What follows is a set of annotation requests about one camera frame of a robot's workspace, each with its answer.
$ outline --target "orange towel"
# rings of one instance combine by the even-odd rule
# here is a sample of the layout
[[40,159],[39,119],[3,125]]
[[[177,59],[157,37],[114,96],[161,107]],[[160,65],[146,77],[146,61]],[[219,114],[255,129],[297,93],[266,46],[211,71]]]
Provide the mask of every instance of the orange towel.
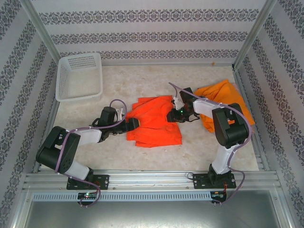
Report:
[[[238,103],[242,109],[244,116],[249,120],[250,125],[255,124],[251,117],[250,112],[246,108],[245,102],[242,96],[238,93],[235,87],[226,79],[218,84],[203,87],[198,89],[195,93],[197,96],[205,96],[209,100],[221,102],[223,104]],[[214,132],[213,120],[205,115],[200,115],[203,125],[209,132]]]
[[127,132],[127,140],[136,140],[136,146],[149,148],[181,145],[177,123],[167,122],[167,114],[173,108],[172,99],[172,96],[139,98],[126,118],[137,118],[140,126]]

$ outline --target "gray floor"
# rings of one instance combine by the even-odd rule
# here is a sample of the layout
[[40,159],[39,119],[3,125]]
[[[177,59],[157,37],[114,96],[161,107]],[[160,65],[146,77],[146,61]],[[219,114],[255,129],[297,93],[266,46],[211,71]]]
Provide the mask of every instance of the gray floor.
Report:
[[276,228],[267,191],[242,191],[222,207],[207,201],[33,202],[27,228]]

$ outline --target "laundry basket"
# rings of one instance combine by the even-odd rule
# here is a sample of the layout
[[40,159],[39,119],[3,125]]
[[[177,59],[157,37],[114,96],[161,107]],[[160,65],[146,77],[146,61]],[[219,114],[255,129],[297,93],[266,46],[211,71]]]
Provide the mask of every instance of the laundry basket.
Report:
[[59,60],[56,100],[80,101],[101,98],[103,73],[98,53],[88,53],[63,57]]

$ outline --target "purple cable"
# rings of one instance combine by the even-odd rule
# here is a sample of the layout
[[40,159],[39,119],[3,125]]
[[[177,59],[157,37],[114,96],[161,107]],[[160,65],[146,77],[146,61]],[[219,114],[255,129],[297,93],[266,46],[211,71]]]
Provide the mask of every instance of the purple cable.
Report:
[[[111,101],[111,102],[110,102],[110,106],[112,105],[112,103],[113,103],[114,101],[120,101],[121,103],[123,103],[124,108],[125,108],[125,113],[128,112],[128,111],[127,111],[127,105],[125,104],[125,102],[123,102],[123,101],[120,100],[120,99],[115,99],[115,100]],[[100,130],[100,129],[106,129],[106,128],[110,128],[110,127],[115,127],[115,126],[119,125],[119,124],[120,124],[122,121],[124,121],[124,120],[125,120],[125,115],[123,116],[123,118],[122,118],[121,121],[119,121],[119,122],[117,122],[117,123],[115,123],[115,124],[113,124],[113,125],[110,125],[110,126],[104,126],[104,127],[80,127],[80,128],[73,129],[73,130],[69,131],[69,132],[66,134],[66,137],[65,137],[65,139],[64,139],[64,141],[63,141],[63,143],[62,143],[62,147],[61,147],[60,154],[59,154],[59,157],[58,157],[57,165],[56,165],[56,168],[55,168],[55,173],[58,172],[58,169],[59,169],[59,166],[60,166],[60,162],[61,162],[61,159],[62,159],[62,155],[63,155],[63,151],[64,151],[64,148],[65,148],[65,146],[66,146],[67,139],[68,139],[68,137],[69,137],[69,135],[70,135],[71,133],[76,132],[76,131],[79,131],[79,130],[89,130],[89,129]],[[76,177],[71,177],[71,176],[68,176],[68,177],[70,177],[70,178],[72,178],[72,179],[74,179],[74,180],[76,180],[76,181],[81,181],[81,182],[83,182],[83,183],[90,184],[90,185],[92,185],[92,186],[94,186],[94,187],[97,188],[97,192],[99,192],[98,197],[97,197],[96,200],[95,200],[94,202],[92,202],[90,205],[87,205],[86,208],[88,208],[88,207],[94,205],[94,204],[99,200],[99,198],[100,198],[100,196],[101,196],[101,191],[100,191],[100,188],[99,188],[98,185],[96,185],[96,184],[94,184],[94,183],[91,183],[91,182],[88,182],[88,181],[85,181],[85,180],[78,179],[78,178],[76,178]]]
[[240,115],[240,116],[245,120],[246,124],[248,125],[248,131],[249,131],[249,132],[248,132],[248,138],[246,139],[246,141],[245,141],[243,144],[241,144],[241,145],[239,145],[238,147],[236,147],[236,148],[233,149],[231,155],[230,155],[229,158],[228,158],[228,162],[227,162],[227,166],[229,167],[229,169],[230,169],[231,171],[233,171],[233,172],[240,172],[240,173],[243,174],[243,179],[242,179],[242,181],[240,182],[240,184],[239,184],[239,186],[237,187],[237,189],[234,191],[234,193],[233,193],[226,201],[224,201],[224,202],[222,203],[222,204],[224,204],[224,203],[228,202],[231,198],[233,198],[233,197],[235,196],[235,194],[236,194],[236,193],[238,192],[238,190],[242,187],[242,185],[243,185],[243,183],[244,183],[244,181],[245,181],[245,177],[246,177],[245,173],[244,173],[243,171],[241,171],[241,170],[235,170],[235,169],[231,168],[230,162],[231,162],[231,159],[232,159],[232,157],[233,157],[235,151],[238,150],[239,148],[245,146],[245,145],[250,141],[251,135],[252,135],[250,123],[249,123],[248,119],[247,119],[241,112],[239,112],[238,110],[236,110],[235,108],[232,108],[232,107],[230,107],[230,106],[228,106],[228,105],[226,105],[226,104],[222,104],[222,103],[218,103],[218,102],[215,102],[215,101],[211,101],[211,100],[209,100],[209,99],[206,98],[206,97],[199,97],[199,96],[196,96],[196,95],[193,94],[193,93],[190,93],[190,92],[188,92],[188,91],[186,91],[186,90],[184,90],[184,89],[182,89],[182,88],[179,88],[178,86],[174,85],[174,84],[171,83],[171,82],[169,82],[169,84],[170,84],[171,86],[173,86],[175,90],[179,89],[179,90],[181,90],[181,91],[183,91],[183,92],[185,92],[185,93],[187,93],[187,94],[189,94],[189,95],[191,95],[191,96],[193,96],[193,97],[195,97],[195,98],[197,98],[197,99],[199,99],[199,100],[205,101],[205,102],[210,103],[210,104],[213,104],[213,105],[218,105],[218,106],[221,106],[221,107],[225,107],[225,108],[228,108],[228,109],[234,111],[235,113],[237,113],[238,115]]

